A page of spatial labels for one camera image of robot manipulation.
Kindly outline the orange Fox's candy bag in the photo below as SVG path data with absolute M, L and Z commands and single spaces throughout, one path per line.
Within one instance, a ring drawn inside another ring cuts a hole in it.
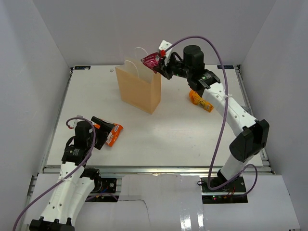
M 115 141 L 117 140 L 120 132 L 123 130 L 123 126 L 120 124 L 114 124 L 115 127 L 112 129 L 111 133 L 107 137 L 107 141 L 105 144 L 107 144 L 109 147 L 112 147 Z

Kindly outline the red snack packet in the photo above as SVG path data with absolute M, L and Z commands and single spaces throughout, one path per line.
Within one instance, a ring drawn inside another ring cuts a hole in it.
M 149 69 L 151 69 L 155 74 L 157 73 L 155 68 L 158 66 L 159 61 L 160 61 L 160 56 L 158 52 L 149 54 L 146 57 L 141 58 L 141 63 L 144 64 Z

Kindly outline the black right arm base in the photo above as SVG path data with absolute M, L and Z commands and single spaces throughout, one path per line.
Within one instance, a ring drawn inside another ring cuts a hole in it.
M 204 205 L 248 203 L 247 196 L 242 196 L 242 194 L 246 193 L 243 177 L 238 177 L 235 181 L 215 191 L 207 187 L 207 178 L 201 178 L 197 184 L 201 187 Z

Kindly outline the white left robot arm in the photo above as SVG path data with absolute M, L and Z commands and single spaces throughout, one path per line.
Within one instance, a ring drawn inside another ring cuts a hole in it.
M 90 193 L 102 187 L 100 172 L 88 168 L 93 149 L 100 150 L 114 131 L 115 124 L 93 116 L 73 117 L 66 122 L 74 136 L 65 144 L 60 173 L 39 219 L 30 222 L 31 231 L 73 231 L 80 210 Z

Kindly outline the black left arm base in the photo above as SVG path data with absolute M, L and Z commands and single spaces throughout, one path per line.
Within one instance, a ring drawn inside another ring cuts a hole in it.
M 78 199 L 86 200 L 91 195 L 115 192 L 116 178 L 101 178 L 100 176 L 89 178 L 83 176 L 77 183 L 72 201 L 76 202 Z

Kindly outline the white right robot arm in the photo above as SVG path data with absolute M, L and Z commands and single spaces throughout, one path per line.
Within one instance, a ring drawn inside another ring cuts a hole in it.
M 186 46 L 183 57 L 172 51 L 172 44 L 162 42 L 153 54 L 153 71 L 171 79 L 173 76 L 187 79 L 189 87 L 198 96 L 213 105 L 223 117 L 218 141 L 214 152 L 218 151 L 224 127 L 229 125 L 235 139 L 229 145 L 230 156 L 218 171 L 217 177 L 208 177 L 207 187 L 214 191 L 230 191 L 235 186 L 235 179 L 250 166 L 249 161 L 257 155 L 267 143 L 269 123 L 250 115 L 228 94 L 227 82 L 205 68 L 204 54 L 197 45 Z

